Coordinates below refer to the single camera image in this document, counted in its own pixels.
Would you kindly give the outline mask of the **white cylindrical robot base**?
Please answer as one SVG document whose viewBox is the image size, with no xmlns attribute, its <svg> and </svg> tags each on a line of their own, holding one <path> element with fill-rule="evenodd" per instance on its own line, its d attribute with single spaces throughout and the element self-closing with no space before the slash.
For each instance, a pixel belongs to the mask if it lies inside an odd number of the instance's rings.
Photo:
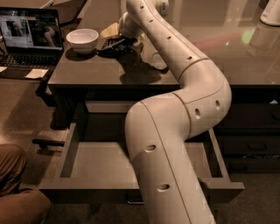
<svg viewBox="0 0 280 224">
<path fill-rule="evenodd" d="M 280 0 L 269 0 L 264 8 L 260 20 L 266 25 L 280 25 Z"/>
</svg>

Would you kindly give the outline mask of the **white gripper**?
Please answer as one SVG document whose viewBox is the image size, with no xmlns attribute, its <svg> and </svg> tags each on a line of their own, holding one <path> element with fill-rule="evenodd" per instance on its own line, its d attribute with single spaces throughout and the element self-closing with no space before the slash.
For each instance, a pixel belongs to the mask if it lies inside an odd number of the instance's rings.
<svg viewBox="0 0 280 224">
<path fill-rule="evenodd" d="M 113 23 L 101 31 L 103 39 L 116 39 L 120 33 L 129 39 L 136 39 L 143 34 L 143 30 L 130 17 L 128 12 L 125 12 L 119 19 L 118 23 Z"/>
</svg>

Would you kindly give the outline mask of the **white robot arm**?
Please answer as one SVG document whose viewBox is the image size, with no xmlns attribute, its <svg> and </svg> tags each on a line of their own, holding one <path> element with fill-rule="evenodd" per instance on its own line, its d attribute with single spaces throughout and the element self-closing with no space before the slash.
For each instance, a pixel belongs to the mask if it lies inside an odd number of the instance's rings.
<svg viewBox="0 0 280 224">
<path fill-rule="evenodd" d="M 185 141 L 210 130 L 230 108 L 221 70 L 158 13 L 155 0 L 126 0 L 119 29 L 145 34 L 180 85 L 134 104 L 125 139 L 150 224 L 216 224 Z"/>
</svg>

